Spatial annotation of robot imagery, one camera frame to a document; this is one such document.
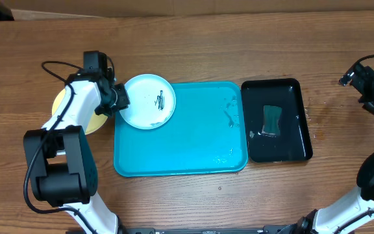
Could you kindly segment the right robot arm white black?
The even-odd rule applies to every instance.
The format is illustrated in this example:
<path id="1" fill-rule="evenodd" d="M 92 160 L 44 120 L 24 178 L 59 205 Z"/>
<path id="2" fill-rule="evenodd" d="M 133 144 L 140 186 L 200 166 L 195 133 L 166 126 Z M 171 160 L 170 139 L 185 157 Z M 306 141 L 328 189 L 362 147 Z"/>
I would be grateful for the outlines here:
<path id="1" fill-rule="evenodd" d="M 340 78 L 342 86 L 351 85 L 362 94 L 359 103 L 374 115 L 374 55 L 358 59 Z M 314 209 L 281 233 L 353 233 L 374 220 L 374 152 L 360 167 L 356 187 L 332 205 Z"/>

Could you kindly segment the yellow plate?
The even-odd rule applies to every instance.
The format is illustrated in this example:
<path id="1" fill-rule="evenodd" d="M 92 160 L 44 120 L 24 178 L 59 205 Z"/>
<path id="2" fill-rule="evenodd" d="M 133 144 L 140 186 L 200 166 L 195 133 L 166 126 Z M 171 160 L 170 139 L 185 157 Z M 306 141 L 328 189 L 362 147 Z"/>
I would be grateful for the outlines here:
<path id="1" fill-rule="evenodd" d="M 56 96 L 56 98 L 53 102 L 52 108 L 51 108 L 51 114 L 52 115 L 55 114 L 57 108 L 61 104 L 61 102 L 62 102 L 62 100 L 65 96 L 65 93 L 66 93 L 66 90 L 63 89 L 57 94 L 57 96 Z M 93 113 L 92 117 L 90 118 L 90 121 L 88 123 L 88 126 L 85 130 L 85 134 L 89 135 L 91 133 L 94 133 L 98 129 L 100 129 L 105 124 L 107 119 L 108 119 L 108 117 L 103 115 L 103 114 L 102 115 L 96 115 L 96 113 Z"/>

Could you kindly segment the light blue plate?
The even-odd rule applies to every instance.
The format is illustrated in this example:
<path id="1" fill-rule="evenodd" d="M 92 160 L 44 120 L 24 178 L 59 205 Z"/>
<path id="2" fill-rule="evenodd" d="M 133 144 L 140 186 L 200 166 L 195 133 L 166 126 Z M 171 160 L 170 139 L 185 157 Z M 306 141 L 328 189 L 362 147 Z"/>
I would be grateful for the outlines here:
<path id="1" fill-rule="evenodd" d="M 173 115 L 176 95 L 164 78 L 141 74 L 125 83 L 130 104 L 120 110 L 121 117 L 137 129 L 149 130 L 164 125 Z"/>

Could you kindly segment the green scrubbing sponge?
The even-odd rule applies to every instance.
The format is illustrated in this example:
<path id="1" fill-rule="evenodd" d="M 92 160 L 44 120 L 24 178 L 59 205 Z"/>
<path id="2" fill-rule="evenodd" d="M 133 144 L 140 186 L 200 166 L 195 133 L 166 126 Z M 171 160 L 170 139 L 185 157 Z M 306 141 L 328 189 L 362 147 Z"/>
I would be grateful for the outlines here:
<path id="1" fill-rule="evenodd" d="M 277 137 L 281 135 L 279 120 L 281 118 L 282 108 L 272 105 L 264 105 L 264 123 L 262 134 Z"/>

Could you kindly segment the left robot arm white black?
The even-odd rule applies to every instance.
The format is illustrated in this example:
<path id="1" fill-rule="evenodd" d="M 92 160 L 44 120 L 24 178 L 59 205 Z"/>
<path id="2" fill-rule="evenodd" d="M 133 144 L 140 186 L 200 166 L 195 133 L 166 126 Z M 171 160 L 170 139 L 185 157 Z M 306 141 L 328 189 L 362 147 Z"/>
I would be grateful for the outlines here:
<path id="1" fill-rule="evenodd" d="M 111 116 L 128 106 L 124 86 L 115 81 L 112 72 L 71 74 L 54 115 L 23 137 L 25 203 L 38 214 L 66 212 L 85 233 L 119 233 L 118 216 L 97 191 L 97 167 L 85 135 L 93 114 Z"/>

